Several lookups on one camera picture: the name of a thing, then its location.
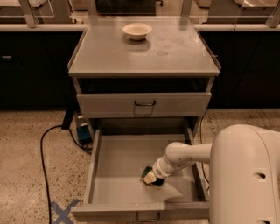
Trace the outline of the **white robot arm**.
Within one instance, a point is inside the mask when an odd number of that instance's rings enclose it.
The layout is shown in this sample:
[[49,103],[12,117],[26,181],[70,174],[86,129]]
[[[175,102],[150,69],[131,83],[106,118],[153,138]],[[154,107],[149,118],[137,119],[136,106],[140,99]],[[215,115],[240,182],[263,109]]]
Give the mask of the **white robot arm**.
[[209,165],[210,224],[280,224],[279,132],[236,124],[212,143],[170,143],[142,180],[161,184],[193,162]]

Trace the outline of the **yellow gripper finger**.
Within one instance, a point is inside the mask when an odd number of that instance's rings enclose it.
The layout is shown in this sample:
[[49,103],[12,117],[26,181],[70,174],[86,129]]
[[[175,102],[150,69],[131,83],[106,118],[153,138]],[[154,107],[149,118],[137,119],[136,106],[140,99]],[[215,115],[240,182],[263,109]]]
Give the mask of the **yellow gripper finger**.
[[156,180],[157,180],[157,177],[152,171],[149,171],[146,174],[146,176],[143,178],[144,183],[147,185],[155,182]]

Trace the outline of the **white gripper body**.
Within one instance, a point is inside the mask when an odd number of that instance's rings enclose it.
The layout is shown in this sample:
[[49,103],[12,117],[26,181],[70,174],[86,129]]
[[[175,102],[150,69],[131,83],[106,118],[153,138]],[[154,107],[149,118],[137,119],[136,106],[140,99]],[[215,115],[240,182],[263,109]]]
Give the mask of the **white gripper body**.
[[163,158],[159,158],[152,166],[152,170],[158,179],[165,179],[172,174],[172,166]]

